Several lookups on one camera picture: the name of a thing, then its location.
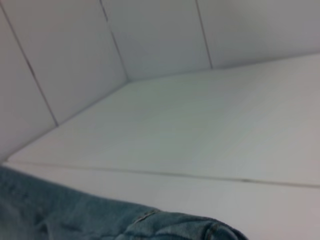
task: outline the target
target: blue denim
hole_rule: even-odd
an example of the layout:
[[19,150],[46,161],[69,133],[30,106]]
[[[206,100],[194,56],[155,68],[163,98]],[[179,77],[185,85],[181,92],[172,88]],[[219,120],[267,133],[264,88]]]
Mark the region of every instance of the blue denim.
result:
[[104,199],[0,167],[0,240],[246,240],[215,219]]

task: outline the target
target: white surface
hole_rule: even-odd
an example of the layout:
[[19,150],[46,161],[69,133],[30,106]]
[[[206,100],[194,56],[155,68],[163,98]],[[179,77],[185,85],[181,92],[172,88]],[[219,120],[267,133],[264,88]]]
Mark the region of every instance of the white surface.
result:
[[213,65],[320,52],[319,0],[198,0]]
[[104,0],[131,80],[210,68],[194,0]]
[[0,161],[54,126],[0,8]]
[[1,0],[58,122],[121,86],[98,0]]
[[95,170],[7,166],[94,195],[216,218],[252,240],[320,238],[320,191]]
[[11,162],[320,185],[320,55],[131,83]]

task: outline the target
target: white tile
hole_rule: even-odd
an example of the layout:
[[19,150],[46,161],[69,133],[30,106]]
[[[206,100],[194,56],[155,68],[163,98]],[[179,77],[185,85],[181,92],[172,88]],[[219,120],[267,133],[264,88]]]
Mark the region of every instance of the white tile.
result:
[[3,0],[61,123],[126,81],[98,0]]
[[103,0],[131,80],[209,69],[194,0]]
[[320,238],[319,189],[33,164],[7,166],[98,196],[215,218],[249,239]]
[[320,52],[318,0],[198,0],[213,65]]
[[320,185],[319,63],[131,83],[9,161]]
[[54,126],[0,8],[0,161]]

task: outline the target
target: denim fabric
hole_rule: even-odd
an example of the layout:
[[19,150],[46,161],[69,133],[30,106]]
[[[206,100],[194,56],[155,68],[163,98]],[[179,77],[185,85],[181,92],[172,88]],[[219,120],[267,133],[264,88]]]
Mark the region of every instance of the denim fabric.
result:
[[104,199],[0,167],[0,240],[246,240],[207,217]]

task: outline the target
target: jeans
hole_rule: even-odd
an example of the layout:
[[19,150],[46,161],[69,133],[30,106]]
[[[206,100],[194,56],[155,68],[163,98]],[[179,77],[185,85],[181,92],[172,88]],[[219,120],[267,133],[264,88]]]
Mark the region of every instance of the jeans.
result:
[[0,240],[246,240],[215,219],[104,199],[0,167]]

